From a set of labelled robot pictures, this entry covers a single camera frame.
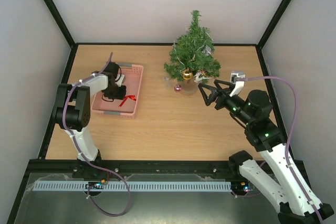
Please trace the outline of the pink plastic basket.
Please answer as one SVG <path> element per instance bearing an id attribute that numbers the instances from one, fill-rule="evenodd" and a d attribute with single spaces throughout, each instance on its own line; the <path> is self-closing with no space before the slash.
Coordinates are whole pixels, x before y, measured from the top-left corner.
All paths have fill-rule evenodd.
<path id="1" fill-rule="evenodd" d="M 135 119 L 142 83 L 142 65 L 119 63 L 116 77 L 118 92 L 112 95 L 98 92 L 93 98 L 91 112 L 126 119 Z"/>

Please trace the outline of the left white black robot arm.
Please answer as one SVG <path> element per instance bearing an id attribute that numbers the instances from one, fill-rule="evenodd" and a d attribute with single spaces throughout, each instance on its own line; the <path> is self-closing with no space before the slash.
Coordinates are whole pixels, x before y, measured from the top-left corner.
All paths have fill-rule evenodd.
<path id="1" fill-rule="evenodd" d="M 87 163 L 93 169 L 99 169 L 108 175 L 119 177 L 117 172 L 101 167 L 100 151 L 95 146 L 90 130 L 91 97 L 102 92 L 108 102 L 122 100 L 126 95 L 126 86 L 122 84 L 121 67 L 115 62 L 107 62 L 100 70 L 75 84 L 60 84 L 57 89 L 52 118 L 72 140 L 77 159 Z"/>

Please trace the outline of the pink bauble ornament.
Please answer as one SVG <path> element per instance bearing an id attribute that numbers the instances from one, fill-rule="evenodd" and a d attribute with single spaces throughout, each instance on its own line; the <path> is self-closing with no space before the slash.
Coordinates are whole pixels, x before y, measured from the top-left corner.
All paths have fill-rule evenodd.
<path id="1" fill-rule="evenodd" d="M 181 91 L 182 91 L 182 86 L 179 85 L 179 84 L 175 85 L 175 86 L 174 86 L 174 91 L 175 91 L 175 92 L 181 92 Z"/>

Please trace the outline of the silver gift box ornament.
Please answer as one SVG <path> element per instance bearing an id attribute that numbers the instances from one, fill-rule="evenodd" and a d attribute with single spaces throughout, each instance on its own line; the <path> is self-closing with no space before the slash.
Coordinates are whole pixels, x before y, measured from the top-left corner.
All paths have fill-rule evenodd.
<path id="1" fill-rule="evenodd" d="M 203 54 L 204 55 L 211 55 L 212 54 L 212 49 L 211 49 L 211 47 L 210 46 L 208 46 L 208 45 L 206 45 L 205 46 L 205 48 L 204 48 L 204 50 L 203 50 Z"/>

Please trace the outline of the silver reindeer ornament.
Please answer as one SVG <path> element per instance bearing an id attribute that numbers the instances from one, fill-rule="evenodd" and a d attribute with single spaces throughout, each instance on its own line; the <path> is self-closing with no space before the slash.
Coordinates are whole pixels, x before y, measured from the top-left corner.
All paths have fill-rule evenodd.
<path id="1" fill-rule="evenodd" d="M 212 77 L 208 76 L 206 72 L 203 71 L 197 71 L 195 74 L 195 83 L 208 83 Z"/>

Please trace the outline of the red ribbon bow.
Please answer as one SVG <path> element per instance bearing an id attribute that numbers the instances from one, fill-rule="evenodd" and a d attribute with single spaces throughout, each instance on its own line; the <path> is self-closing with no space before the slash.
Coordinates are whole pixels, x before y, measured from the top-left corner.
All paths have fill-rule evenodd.
<path id="1" fill-rule="evenodd" d="M 126 95 L 122 102 L 119 104 L 119 107 L 135 107 L 137 104 L 137 96 L 136 95 Z"/>

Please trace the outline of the gold bauble ornament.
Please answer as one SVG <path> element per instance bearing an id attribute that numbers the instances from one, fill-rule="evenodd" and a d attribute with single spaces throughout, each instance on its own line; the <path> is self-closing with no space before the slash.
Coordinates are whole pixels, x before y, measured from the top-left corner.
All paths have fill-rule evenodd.
<path id="1" fill-rule="evenodd" d="M 193 72 L 189 68 L 182 71 L 182 78 L 184 80 L 191 80 L 193 78 Z"/>

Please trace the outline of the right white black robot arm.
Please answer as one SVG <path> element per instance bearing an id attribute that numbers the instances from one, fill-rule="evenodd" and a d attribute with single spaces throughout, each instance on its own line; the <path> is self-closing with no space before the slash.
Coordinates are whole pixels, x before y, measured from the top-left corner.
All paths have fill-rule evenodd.
<path id="1" fill-rule="evenodd" d="M 267 92 L 252 90 L 243 100 L 239 96 L 243 78 L 214 83 L 213 87 L 198 85 L 205 104 L 214 102 L 216 110 L 226 109 L 230 113 L 276 178 L 272 179 L 246 151 L 229 158 L 230 174 L 250 181 L 272 204 L 280 223 L 322 223 L 331 217 L 333 208 L 311 190 L 289 153 L 289 141 L 269 118 L 272 104 Z"/>

